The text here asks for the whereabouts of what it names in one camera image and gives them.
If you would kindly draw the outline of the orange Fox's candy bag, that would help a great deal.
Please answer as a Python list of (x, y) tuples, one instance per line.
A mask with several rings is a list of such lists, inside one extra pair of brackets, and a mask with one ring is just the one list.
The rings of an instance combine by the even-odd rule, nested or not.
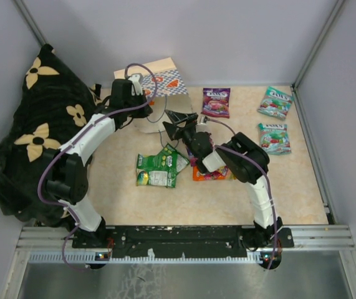
[(227, 166), (223, 166), (212, 173), (201, 173), (197, 166), (192, 167), (193, 181), (235, 180), (236, 177)]

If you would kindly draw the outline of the checkered paper bag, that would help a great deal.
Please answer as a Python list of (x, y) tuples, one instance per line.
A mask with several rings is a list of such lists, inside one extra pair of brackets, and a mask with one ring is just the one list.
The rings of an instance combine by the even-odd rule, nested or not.
[(169, 120), (165, 110), (192, 113), (191, 98), (172, 58), (149, 62), (145, 67), (130, 67), (128, 74), (142, 74), (142, 89), (147, 98), (152, 99), (153, 113), (147, 118), (135, 119), (133, 124), (142, 133), (163, 132), (163, 122)]

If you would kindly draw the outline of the green Fox's candy bag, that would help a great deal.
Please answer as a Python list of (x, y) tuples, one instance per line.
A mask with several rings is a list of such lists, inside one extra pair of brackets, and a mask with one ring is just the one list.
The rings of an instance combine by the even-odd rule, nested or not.
[(172, 156), (137, 155), (136, 186), (175, 188), (177, 175)]

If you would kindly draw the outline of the teal mint cherry candy bag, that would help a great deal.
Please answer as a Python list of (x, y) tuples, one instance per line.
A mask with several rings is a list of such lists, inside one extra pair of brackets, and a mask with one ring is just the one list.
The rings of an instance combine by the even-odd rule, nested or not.
[(291, 144), (287, 134), (287, 125), (267, 125), (259, 123), (259, 145), (267, 154), (290, 154)]

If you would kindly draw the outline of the teal Fox's mint candy bag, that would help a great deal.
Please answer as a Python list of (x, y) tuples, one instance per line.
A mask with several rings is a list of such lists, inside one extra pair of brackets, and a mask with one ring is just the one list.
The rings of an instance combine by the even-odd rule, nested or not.
[(284, 121), (293, 104), (294, 98), (273, 87), (268, 87), (257, 112)]

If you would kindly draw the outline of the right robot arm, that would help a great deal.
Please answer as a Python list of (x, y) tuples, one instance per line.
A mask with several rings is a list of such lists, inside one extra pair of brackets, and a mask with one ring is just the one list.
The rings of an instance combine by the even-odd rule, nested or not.
[(211, 174), (228, 167), (234, 177), (246, 185), (254, 208), (256, 231), (255, 247), (278, 248), (282, 220), (277, 216), (267, 176), (270, 162), (267, 153), (244, 133), (234, 133), (231, 139), (214, 145), (211, 133), (206, 129), (208, 117), (198, 122), (197, 113), (180, 113), (167, 110), (168, 121), (163, 126), (171, 140), (180, 140), (195, 158), (203, 174)]

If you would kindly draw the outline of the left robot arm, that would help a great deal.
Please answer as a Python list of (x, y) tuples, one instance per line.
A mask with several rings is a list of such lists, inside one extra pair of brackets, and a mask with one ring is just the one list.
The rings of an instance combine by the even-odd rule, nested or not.
[(113, 81), (107, 107), (94, 113), (88, 123), (69, 141), (44, 153), (46, 168), (39, 179), (37, 194), (48, 205), (60, 206), (74, 219), (76, 228), (86, 231), (87, 242), (103, 246), (108, 232), (102, 216), (89, 197), (87, 166), (97, 148), (121, 129), (127, 119), (146, 118), (152, 113), (143, 91), (142, 75), (133, 74)]

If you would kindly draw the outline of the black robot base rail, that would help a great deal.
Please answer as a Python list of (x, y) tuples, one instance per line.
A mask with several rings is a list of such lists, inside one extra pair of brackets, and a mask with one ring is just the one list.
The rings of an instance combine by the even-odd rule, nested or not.
[(272, 249), (272, 229), (254, 225), (107, 226), (74, 234), (75, 249), (106, 249), (112, 257), (157, 259), (246, 257), (247, 250)]

